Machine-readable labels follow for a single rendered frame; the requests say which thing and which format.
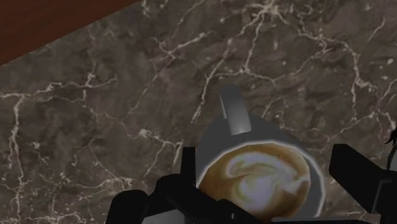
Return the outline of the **grey cup of milky coffee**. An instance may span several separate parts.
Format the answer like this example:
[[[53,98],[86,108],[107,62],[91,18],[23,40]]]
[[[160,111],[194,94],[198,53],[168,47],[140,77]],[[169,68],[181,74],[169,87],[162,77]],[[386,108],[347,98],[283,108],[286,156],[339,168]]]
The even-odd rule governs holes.
[[[307,200],[292,218],[318,217],[323,209],[326,190],[324,176],[316,160],[296,139],[259,116],[248,113],[244,98],[236,86],[225,86],[219,93],[219,98],[223,114],[209,124],[196,149],[197,186],[203,182],[210,166],[225,154],[243,146],[274,143],[298,153],[309,166],[310,188]]]

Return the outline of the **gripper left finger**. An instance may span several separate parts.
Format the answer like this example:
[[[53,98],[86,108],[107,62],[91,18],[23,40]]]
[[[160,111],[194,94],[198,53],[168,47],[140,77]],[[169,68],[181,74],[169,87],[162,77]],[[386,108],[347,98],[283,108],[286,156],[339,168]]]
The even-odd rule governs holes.
[[[195,153],[195,147],[184,147],[180,173],[161,177],[151,195],[142,190],[119,193],[111,202],[106,224],[142,224],[151,215],[174,209],[194,224],[261,224],[229,200],[214,200],[196,188]]]

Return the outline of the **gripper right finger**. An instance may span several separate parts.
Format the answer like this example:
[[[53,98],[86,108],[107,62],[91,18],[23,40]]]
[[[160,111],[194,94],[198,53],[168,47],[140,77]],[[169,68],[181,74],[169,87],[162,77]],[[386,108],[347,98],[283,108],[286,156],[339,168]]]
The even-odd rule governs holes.
[[[385,170],[347,144],[334,144],[329,174],[380,224],[397,224],[397,172]]]

